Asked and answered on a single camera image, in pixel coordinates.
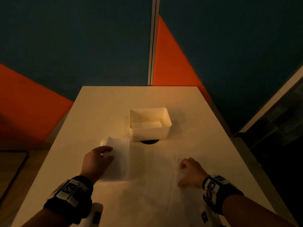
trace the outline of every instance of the forearm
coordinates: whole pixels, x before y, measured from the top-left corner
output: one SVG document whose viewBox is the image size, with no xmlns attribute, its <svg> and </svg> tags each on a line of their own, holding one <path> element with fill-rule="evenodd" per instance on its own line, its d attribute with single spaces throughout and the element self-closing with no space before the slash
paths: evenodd
<svg viewBox="0 0 303 227">
<path fill-rule="evenodd" d="M 294 227 L 283 218 L 241 195 L 228 196 L 222 212 L 232 227 Z"/>
<path fill-rule="evenodd" d="M 68 227 L 68 220 L 48 209 L 42 209 L 31 219 L 29 219 L 22 227 Z"/>
</svg>

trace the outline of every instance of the white storage box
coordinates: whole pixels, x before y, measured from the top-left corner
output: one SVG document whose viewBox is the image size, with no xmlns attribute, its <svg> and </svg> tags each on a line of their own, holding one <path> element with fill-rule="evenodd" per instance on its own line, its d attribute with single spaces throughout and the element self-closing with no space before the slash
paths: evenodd
<svg viewBox="0 0 303 227">
<path fill-rule="evenodd" d="M 166 139 L 172 122 L 165 107 L 131 109 L 129 127 L 134 142 Z"/>
</svg>

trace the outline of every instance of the sheet of paper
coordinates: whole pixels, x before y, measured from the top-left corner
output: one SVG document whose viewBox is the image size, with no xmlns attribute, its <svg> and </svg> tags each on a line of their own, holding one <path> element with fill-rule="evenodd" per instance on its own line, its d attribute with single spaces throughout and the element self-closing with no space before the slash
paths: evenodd
<svg viewBox="0 0 303 227">
<path fill-rule="evenodd" d="M 129 177 L 129 143 L 130 139 L 113 139 L 108 137 L 101 142 L 102 146 L 111 146 L 111 152 L 104 153 L 106 158 L 109 155 L 114 157 L 114 160 L 109 165 L 99 182 L 108 181 L 126 181 Z"/>
</svg>

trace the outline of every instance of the white table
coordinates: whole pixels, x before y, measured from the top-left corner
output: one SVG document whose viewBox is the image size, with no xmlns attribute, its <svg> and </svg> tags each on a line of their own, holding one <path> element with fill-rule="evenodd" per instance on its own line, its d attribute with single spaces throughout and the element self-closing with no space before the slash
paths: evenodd
<svg viewBox="0 0 303 227">
<path fill-rule="evenodd" d="M 82 87 L 12 226 L 25 223 L 60 183 L 78 175 L 85 153 L 103 138 L 129 137 L 130 109 L 148 107 L 168 109 L 171 134 L 152 145 L 131 143 L 129 182 L 95 185 L 92 200 L 104 205 L 100 226 L 182 223 L 176 214 L 167 216 L 183 205 L 175 201 L 176 172 L 188 157 L 273 211 L 197 87 Z"/>
</svg>

